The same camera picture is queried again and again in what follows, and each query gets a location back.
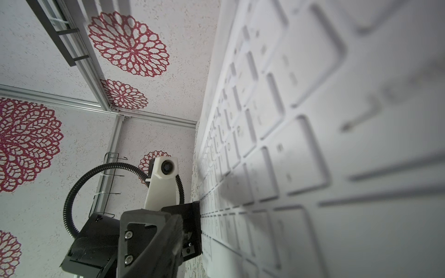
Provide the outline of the white keyboard back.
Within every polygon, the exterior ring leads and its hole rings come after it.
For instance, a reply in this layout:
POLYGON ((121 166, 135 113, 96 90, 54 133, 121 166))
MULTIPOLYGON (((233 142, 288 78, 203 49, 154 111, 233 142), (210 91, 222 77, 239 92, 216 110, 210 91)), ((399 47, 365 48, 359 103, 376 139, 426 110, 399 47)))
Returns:
POLYGON ((197 135, 210 278, 445 275, 445 3, 223 1, 197 135))

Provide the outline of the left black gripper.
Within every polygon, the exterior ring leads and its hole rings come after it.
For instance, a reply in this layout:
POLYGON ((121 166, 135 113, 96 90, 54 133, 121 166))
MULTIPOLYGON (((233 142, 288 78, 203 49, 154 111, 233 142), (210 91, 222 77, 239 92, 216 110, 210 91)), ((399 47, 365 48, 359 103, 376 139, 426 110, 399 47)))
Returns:
POLYGON ((175 278, 202 254, 201 234, 199 200, 124 212, 120 223, 93 213, 60 267, 83 278, 175 278))

